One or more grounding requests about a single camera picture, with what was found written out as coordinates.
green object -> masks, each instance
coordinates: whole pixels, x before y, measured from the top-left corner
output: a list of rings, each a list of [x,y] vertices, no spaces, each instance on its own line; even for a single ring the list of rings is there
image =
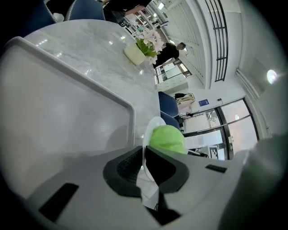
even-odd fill
[[[161,125],[153,130],[149,145],[186,154],[183,134],[171,125]]]

black slot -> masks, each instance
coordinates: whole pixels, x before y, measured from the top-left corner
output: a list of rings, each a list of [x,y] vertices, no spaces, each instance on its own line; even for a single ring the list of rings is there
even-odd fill
[[[40,209],[39,212],[47,219],[55,222],[68,204],[79,186],[64,184]]]
[[[225,173],[226,170],[227,170],[227,168],[216,166],[216,165],[213,165],[213,164],[209,164],[205,168],[213,170],[213,171],[216,171],[216,172],[220,172],[220,173]]]

flower arrangement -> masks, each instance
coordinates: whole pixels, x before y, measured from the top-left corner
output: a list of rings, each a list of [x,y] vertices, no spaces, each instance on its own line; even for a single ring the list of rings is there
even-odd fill
[[[158,32],[146,29],[139,34],[136,42],[138,48],[147,57],[149,64],[156,64],[158,52],[162,51],[164,45]]]

black railing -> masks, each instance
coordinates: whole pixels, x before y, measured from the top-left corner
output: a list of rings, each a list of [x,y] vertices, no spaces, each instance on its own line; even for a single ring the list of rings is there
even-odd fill
[[[217,81],[224,81],[228,64],[228,32],[224,10],[220,0],[205,0],[213,23],[217,48]]]

white marble table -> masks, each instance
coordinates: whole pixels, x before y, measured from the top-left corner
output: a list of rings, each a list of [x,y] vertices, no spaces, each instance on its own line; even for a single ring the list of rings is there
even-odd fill
[[[142,145],[149,121],[160,115],[158,92],[152,66],[135,66],[123,53],[134,43],[125,29],[112,22],[73,20],[25,39],[129,101],[136,111],[135,145]]]

